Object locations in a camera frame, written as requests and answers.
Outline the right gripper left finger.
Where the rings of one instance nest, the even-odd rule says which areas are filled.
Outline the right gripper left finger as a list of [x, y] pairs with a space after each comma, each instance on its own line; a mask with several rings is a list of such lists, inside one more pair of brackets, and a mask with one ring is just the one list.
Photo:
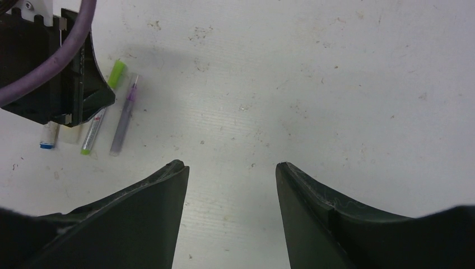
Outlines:
[[171, 268], [189, 167], [147, 178], [67, 214], [1, 209], [2, 268]]

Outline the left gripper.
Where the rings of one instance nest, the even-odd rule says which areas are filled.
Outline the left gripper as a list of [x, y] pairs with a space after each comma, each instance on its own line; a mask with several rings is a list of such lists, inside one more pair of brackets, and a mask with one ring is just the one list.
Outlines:
[[53, 26], [1, 8], [1, 108], [39, 124], [80, 125], [115, 102], [95, 58], [93, 7], [53, 14]]

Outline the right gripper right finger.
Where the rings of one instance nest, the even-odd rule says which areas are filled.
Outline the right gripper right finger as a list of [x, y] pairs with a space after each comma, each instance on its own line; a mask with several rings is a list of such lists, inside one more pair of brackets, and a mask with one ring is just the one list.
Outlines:
[[361, 203], [304, 173], [276, 166], [292, 268], [473, 268], [474, 207], [410, 218]]

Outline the blue marker pen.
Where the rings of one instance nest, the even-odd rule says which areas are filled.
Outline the blue marker pen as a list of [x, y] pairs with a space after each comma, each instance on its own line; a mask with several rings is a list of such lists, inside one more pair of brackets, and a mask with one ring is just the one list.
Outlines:
[[56, 122], [49, 122], [43, 125], [39, 142], [41, 149], [51, 150], [55, 148], [58, 130], [59, 124]]

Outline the yellow highlighter pen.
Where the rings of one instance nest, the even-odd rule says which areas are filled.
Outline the yellow highlighter pen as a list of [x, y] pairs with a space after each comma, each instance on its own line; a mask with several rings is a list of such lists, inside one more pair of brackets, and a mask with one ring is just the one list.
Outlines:
[[58, 133], [58, 141], [69, 143], [71, 145], [78, 144], [82, 132], [82, 126], [67, 127], [61, 126]]

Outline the purple pen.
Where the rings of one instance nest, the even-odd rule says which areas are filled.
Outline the purple pen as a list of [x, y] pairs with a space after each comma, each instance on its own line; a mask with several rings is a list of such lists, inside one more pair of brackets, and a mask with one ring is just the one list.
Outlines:
[[131, 84], [122, 108], [122, 113], [120, 115], [120, 119], [109, 151], [110, 156], [118, 156], [122, 150], [123, 142], [131, 119], [133, 106], [136, 100], [138, 84], [140, 80], [140, 75], [136, 73], [132, 74]]

